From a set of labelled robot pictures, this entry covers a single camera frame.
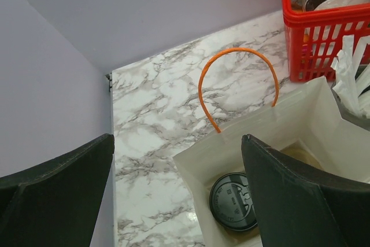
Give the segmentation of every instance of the basket handle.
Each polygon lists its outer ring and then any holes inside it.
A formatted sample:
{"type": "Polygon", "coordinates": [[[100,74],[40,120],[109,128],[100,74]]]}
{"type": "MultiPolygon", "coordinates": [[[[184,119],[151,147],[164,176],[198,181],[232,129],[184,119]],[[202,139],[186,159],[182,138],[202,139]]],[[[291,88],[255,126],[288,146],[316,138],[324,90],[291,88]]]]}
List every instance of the basket handle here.
{"type": "Polygon", "coordinates": [[[199,96],[199,100],[201,102],[201,106],[202,106],[203,111],[206,114],[208,120],[211,122],[211,124],[213,125],[213,127],[217,131],[217,133],[221,133],[221,129],[216,124],[216,122],[213,120],[213,117],[208,112],[207,107],[204,104],[203,94],[202,94],[203,80],[204,80],[204,77],[205,77],[205,75],[206,75],[209,67],[212,65],[213,62],[215,62],[218,58],[220,58],[221,56],[223,56],[225,54],[232,53],[232,52],[237,52],[237,51],[243,51],[243,52],[252,53],[254,55],[257,55],[260,59],[262,59],[264,62],[267,63],[267,65],[270,68],[270,71],[272,73],[273,81],[275,82],[275,98],[274,98],[274,100],[272,102],[272,105],[271,105],[272,107],[274,107],[276,105],[276,102],[278,101],[278,97],[279,97],[279,81],[278,81],[278,77],[276,76],[275,70],[273,69],[273,66],[272,66],[271,62],[265,56],[263,56],[261,53],[255,51],[253,49],[248,49],[246,47],[233,47],[233,48],[230,48],[230,49],[225,49],[225,50],[220,51],[215,56],[213,56],[207,62],[207,64],[204,66],[203,71],[201,73],[201,77],[199,79],[199,83],[198,83],[198,96],[199,96]]]}

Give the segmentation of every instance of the white paper bag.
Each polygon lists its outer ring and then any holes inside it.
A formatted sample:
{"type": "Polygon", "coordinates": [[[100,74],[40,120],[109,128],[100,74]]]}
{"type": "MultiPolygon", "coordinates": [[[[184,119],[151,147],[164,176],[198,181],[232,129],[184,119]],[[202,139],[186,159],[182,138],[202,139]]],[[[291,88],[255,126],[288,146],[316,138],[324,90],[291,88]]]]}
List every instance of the white paper bag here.
{"type": "Polygon", "coordinates": [[[268,105],[221,126],[174,157],[194,198],[206,246],[262,246],[258,230],[228,232],[212,216],[209,193],[214,182],[231,172],[245,171],[241,139],[252,134],[277,150],[299,142],[332,174],[370,181],[370,133],[341,118],[325,78],[318,78],[268,105]]]}

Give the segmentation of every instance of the orange bag handle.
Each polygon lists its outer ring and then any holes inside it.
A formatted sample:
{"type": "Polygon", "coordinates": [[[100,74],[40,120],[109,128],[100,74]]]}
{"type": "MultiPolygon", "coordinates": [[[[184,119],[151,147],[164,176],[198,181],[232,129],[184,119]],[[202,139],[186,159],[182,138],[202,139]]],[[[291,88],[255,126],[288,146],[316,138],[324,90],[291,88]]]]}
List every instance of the orange bag handle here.
{"type": "Polygon", "coordinates": [[[216,122],[213,120],[213,117],[211,116],[211,114],[208,112],[207,110],[207,107],[205,106],[204,104],[204,100],[203,100],[203,94],[202,94],[202,85],[203,85],[203,80],[204,80],[204,77],[209,69],[209,67],[212,65],[213,62],[215,62],[218,58],[220,58],[221,56],[225,55],[225,54],[228,54],[228,53],[232,53],[232,52],[236,52],[236,51],[244,51],[244,52],[249,52],[249,53],[253,53],[254,55],[257,55],[260,59],[264,60],[268,67],[270,68],[270,71],[272,73],[272,77],[273,77],[273,81],[275,82],[275,98],[272,102],[272,107],[274,107],[276,105],[276,102],[278,101],[278,97],[279,97],[279,81],[278,81],[278,77],[276,76],[276,73],[275,73],[275,70],[273,69],[273,66],[271,64],[271,62],[265,57],[263,56],[261,53],[253,50],[253,49],[248,49],[246,47],[233,47],[233,48],[230,48],[230,49],[225,49],[223,51],[220,51],[219,53],[217,53],[215,56],[213,56],[208,62],[207,64],[204,66],[204,69],[201,73],[201,77],[199,79],[199,83],[198,83],[198,96],[199,96],[199,100],[201,102],[201,105],[202,105],[202,108],[203,108],[203,111],[204,113],[206,114],[208,120],[211,122],[211,124],[213,125],[214,129],[217,131],[217,133],[221,133],[221,129],[220,127],[216,124],[216,122]]]}

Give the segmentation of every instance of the black coffee cup lid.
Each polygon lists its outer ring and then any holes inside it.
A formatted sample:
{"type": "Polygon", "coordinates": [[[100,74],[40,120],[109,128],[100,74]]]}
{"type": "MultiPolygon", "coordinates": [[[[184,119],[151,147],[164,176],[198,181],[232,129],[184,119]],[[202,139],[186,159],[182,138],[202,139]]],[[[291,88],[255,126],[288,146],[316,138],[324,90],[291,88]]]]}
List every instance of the black coffee cup lid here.
{"type": "Polygon", "coordinates": [[[225,228],[248,231],[257,226],[247,176],[231,173],[213,185],[209,205],[213,217],[225,228]]]}

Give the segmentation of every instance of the red plastic basket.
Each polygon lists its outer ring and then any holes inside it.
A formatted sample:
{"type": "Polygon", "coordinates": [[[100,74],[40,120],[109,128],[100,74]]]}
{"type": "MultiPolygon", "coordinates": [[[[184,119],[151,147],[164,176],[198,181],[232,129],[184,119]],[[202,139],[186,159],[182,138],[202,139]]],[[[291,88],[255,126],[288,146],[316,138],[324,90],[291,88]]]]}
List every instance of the red plastic basket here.
{"type": "MultiPolygon", "coordinates": [[[[356,46],[362,36],[370,35],[370,4],[297,13],[290,0],[282,2],[290,80],[305,82],[326,76],[333,81],[335,72],[330,65],[342,48],[342,37],[354,35],[356,46]]],[[[369,59],[368,45],[361,63],[369,64],[369,59]]]]}

